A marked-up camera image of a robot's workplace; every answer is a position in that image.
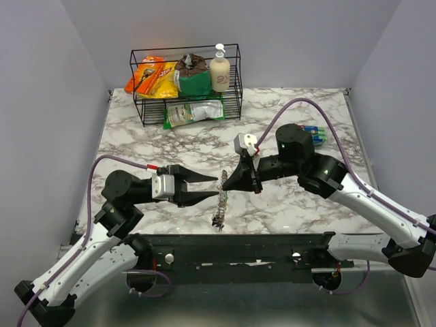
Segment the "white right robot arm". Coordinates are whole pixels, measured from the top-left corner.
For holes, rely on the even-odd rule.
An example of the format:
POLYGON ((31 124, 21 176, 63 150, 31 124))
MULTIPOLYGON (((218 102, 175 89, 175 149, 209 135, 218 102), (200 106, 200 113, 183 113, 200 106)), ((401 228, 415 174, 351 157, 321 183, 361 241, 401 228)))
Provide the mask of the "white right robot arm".
POLYGON ((380 234, 332 235, 328 243, 313 250, 318 265, 365 260, 389 264, 409 277, 425 274, 435 256, 435 235, 429 232, 434 218, 397 204, 353 175, 343 162, 316 153, 311 134, 300 126, 283 125, 275 138, 278 153, 260 157, 256 136, 238 134, 234 149, 239 163, 223 190, 260 193, 266 181, 296 176, 305 191, 351 209, 382 230, 380 234))

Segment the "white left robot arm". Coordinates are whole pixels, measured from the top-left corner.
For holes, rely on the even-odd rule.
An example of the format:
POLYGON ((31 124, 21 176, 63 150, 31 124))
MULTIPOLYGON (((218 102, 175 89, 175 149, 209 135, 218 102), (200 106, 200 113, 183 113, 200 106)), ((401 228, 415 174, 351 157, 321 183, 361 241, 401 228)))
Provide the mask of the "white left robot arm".
POLYGON ((140 179, 124 170, 106 178, 105 200, 96 215, 87 218, 87 230, 63 257, 34 281, 21 281, 16 295, 40 326, 64 326, 85 295, 109 278, 126 270, 140 270, 155 277, 156 259, 147 238, 132 230, 143 218, 139 204, 169 202, 193 206, 214 191, 189 192, 190 183, 216 181, 180 165, 147 165, 152 176, 140 179))

